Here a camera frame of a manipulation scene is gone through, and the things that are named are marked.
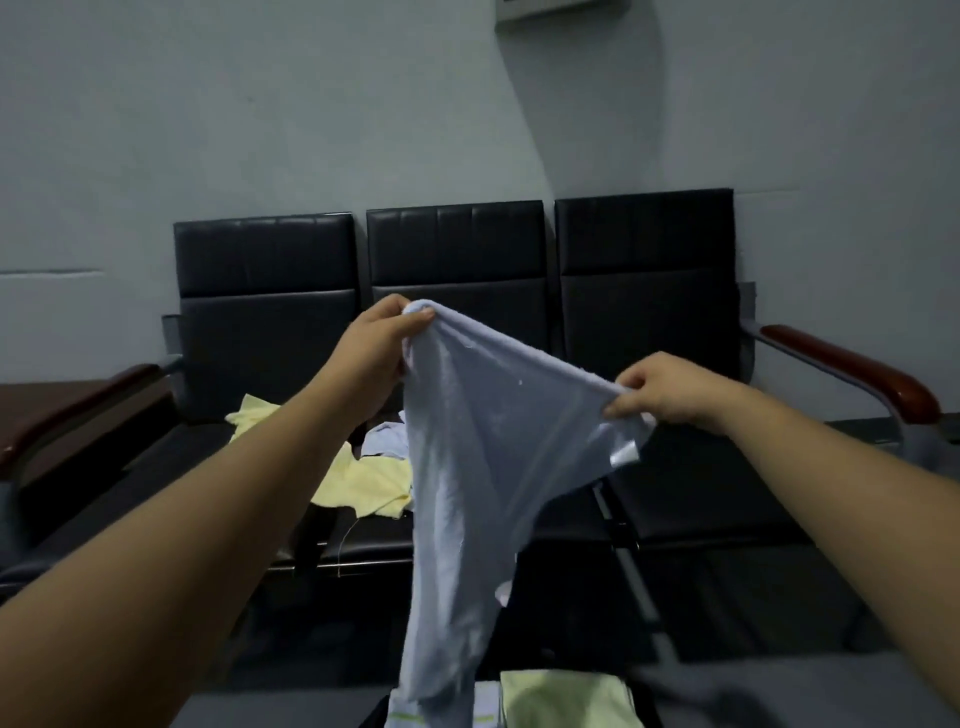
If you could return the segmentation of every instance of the hand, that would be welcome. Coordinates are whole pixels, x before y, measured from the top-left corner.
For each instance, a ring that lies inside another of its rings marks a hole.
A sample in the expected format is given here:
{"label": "hand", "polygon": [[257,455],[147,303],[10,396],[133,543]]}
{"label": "hand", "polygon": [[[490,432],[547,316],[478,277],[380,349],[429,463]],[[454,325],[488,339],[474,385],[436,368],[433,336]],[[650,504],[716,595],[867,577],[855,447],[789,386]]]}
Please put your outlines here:
{"label": "hand", "polygon": [[394,293],[357,316],[314,380],[342,397],[352,426],[383,406],[403,375],[403,340],[419,334],[436,316],[432,308],[404,316],[408,303]]}
{"label": "hand", "polygon": [[664,422],[690,423],[714,433],[722,432],[724,412],[745,389],[740,382],[664,352],[624,370],[616,383],[634,391],[608,404],[604,417],[649,412]]}

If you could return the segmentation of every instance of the chair backrest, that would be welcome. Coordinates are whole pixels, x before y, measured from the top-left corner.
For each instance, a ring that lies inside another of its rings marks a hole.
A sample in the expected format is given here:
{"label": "chair backrest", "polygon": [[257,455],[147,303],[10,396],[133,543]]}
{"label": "chair backrest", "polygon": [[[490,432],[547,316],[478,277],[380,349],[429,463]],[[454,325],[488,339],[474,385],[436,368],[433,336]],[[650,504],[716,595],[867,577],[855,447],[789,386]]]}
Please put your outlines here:
{"label": "chair backrest", "polygon": [[432,299],[550,351],[544,228],[539,200],[368,210],[372,297]]}
{"label": "chair backrest", "polygon": [[349,213],[176,223],[174,238],[189,419],[288,400],[358,312]]}
{"label": "chair backrest", "polygon": [[567,358],[606,378],[664,351],[739,372],[729,189],[558,200]]}

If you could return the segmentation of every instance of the brown armrest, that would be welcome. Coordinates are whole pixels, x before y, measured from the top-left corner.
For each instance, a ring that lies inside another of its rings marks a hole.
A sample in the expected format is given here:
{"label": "brown armrest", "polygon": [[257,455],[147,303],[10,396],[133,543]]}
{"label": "brown armrest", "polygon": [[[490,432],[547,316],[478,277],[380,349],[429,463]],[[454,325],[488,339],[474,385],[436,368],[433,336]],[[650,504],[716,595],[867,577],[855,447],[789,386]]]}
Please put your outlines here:
{"label": "brown armrest", "polygon": [[20,427],[0,449],[0,481],[14,480],[35,452],[164,376],[157,364],[138,364],[93,392]]}
{"label": "brown armrest", "polygon": [[761,327],[756,322],[745,322],[743,327],[757,341],[870,392],[907,425],[935,425],[940,420],[937,398],[909,374],[789,326]]}

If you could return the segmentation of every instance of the gray wall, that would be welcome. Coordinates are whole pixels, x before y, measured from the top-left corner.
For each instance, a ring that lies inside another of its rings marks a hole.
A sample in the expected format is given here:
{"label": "gray wall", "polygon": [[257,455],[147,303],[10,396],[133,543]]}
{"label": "gray wall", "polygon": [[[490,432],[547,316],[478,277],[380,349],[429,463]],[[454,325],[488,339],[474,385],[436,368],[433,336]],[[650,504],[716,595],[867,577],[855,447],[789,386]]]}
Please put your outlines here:
{"label": "gray wall", "polygon": [[[0,6],[0,380],[162,351],[175,220],[724,185],[758,315],[960,409],[960,5],[486,0]],[[881,414],[779,354],[756,381]]]}

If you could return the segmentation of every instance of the chair seat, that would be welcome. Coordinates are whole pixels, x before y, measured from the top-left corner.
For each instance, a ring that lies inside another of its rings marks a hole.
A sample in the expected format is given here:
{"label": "chair seat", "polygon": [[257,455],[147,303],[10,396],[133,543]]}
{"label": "chair seat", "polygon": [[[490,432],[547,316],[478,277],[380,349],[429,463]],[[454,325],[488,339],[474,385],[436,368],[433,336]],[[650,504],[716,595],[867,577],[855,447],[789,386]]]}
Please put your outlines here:
{"label": "chair seat", "polygon": [[126,516],[230,439],[231,425],[177,425],[143,452],[129,472],[73,519],[0,574],[0,587],[30,583],[112,523]]}
{"label": "chair seat", "polygon": [[[610,535],[591,486],[554,498],[534,526],[534,542],[608,543]],[[414,515],[394,520],[381,516],[357,519],[352,508],[338,508],[336,522],[320,556],[322,566],[373,565],[413,559]]]}
{"label": "chair seat", "polygon": [[804,538],[733,442],[695,427],[660,425],[608,480],[642,545]]}

